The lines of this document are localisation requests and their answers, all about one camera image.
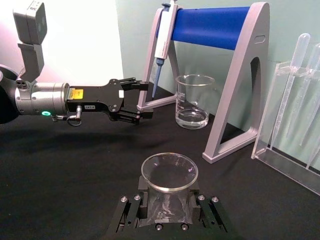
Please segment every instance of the screw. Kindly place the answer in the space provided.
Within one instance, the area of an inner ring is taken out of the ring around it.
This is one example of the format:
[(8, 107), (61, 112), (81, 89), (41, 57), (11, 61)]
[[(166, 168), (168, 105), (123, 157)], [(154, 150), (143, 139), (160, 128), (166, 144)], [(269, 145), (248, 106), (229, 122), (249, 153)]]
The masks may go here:
[(121, 198), (120, 198), (120, 201), (121, 202), (126, 202), (128, 200), (128, 198), (126, 197), (126, 196), (122, 196)]
[(203, 201), (203, 200), (205, 200), (205, 196), (199, 195), (199, 196), (198, 196), (198, 199), (199, 199), (200, 201)]
[(211, 198), (211, 201), (214, 202), (214, 203), (217, 203), (217, 202), (219, 202), (219, 198), (214, 196), (213, 198)]
[(162, 229), (164, 228), (164, 226), (162, 226), (162, 224), (157, 224), (157, 225), (155, 225), (155, 229), (157, 230), (157, 231), (161, 231)]
[(134, 200), (137, 200), (137, 201), (138, 201), (138, 200), (140, 200), (140, 199), (141, 199), (140, 195), (135, 195), (135, 196), (134, 196)]
[(188, 226), (187, 224), (182, 224), (182, 225), (181, 225), (181, 229), (182, 229), (183, 231), (187, 231), (187, 230), (189, 229), (189, 226)]

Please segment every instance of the black table surface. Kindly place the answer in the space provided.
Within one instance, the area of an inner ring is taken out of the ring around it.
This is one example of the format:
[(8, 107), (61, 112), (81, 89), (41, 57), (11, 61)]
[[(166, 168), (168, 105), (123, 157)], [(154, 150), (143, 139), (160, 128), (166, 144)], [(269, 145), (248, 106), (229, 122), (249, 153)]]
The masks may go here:
[[(138, 92), (125, 94), (134, 106)], [(251, 159), (253, 144), (214, 164), (202, 159), (212, 122), (181, 128), (171, 104), (140, 125), (103, 113), (84, 113), (80, 127), (42, 116), (1, 125), (0, 239), (99, 239), (119, 197), (137, 192), (142, 162), (163, 152), (194, 160), (201, 192), (220, 199), (246, 239), (320, 239), (320, 197)], [(228, 125), (223, 138), (237, 132)]]

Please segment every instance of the light blue wall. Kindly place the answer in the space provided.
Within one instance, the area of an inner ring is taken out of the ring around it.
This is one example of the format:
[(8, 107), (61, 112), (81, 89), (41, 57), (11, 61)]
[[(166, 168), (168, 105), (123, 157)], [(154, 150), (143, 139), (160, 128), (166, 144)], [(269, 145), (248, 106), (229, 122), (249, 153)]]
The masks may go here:
[[(241, 7), (250, 6), (254, 2), (253, 0), (177, 1), (184, 8)], [(300, 34), (309, 33), (312, 44), (320, 42), (319, 0), (270, 0), (268, 2), (270, 4), (270, 41), (266, 89), (269, 88), (276, 64), (292, 58)], [(161, 7), (161, 3), (163, 0), (116, 0), (125, 77), (135, 76), (137, 79), (143, 77), (151, 25), (154, 14), (157, 8)], [(181, 42), (176, 42), (175, 46), (181, 74), (196, 73), (215, 78), (217, 93), (215, 101), (211, 103), (211, 112), (215, 113), (233, 51)], [(247, 70), (247, 78), (244, 79), (239, 89), (228, 120), (232, 125), (242, 129), (246, 129), (250, 123), (248, 118), (251, 102), (249, 66)], [(159, 85), (174, 92), (175, 84), (170, 71), (167, 61), (162, 70)], [(288, 145), (290, 144), (281, 144), (284, 151)], [(290, 153), (301, 157), (301, 151), (304, 150), (290, 151)]]

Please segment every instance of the blue pipette stand bar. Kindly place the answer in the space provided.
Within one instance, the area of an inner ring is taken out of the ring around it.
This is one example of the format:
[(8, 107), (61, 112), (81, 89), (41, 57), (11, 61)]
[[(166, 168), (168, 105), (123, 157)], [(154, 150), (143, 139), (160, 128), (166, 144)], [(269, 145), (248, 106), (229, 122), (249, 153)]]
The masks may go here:
[[(163, 8), (156, 11), (148, 46), (143, 81), (149, 82), (155, 58), (157, 31)], [(214, 163), (255, 141), (262, 116), (263, 84), (269, 46), (270, 9), (266, 2), (250, 7), (223, 7), (177, 10), (168, 57), (173, 78), (179, 76), (174, 41), (234, 50), (229, 72), (202, 157)], [(232, 102), (251, 66), (252, 106), (248, 131), (221, 143)], [(154, 109), (176, 102), (176, 95), (146, 102), (147, 91), (141, 91), (137, 108)]]

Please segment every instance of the beaker with water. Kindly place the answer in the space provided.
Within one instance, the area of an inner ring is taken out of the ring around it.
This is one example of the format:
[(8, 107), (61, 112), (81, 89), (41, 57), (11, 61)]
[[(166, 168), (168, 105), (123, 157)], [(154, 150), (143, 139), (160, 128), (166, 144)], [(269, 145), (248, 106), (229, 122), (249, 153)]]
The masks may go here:
[(186, 129), (201, 129), (208, 124), (208, 102), (214, 92), (215, 80), (203, 75), (181, 75), (176, 78), (175, 120)]
[(140, 227), (157, 223), (192, 224), (189, 187), (198, 178), (196, 164), (178, 153), (159, 153), (143, 162), (141, 173), (148, 184), (148, 211)]

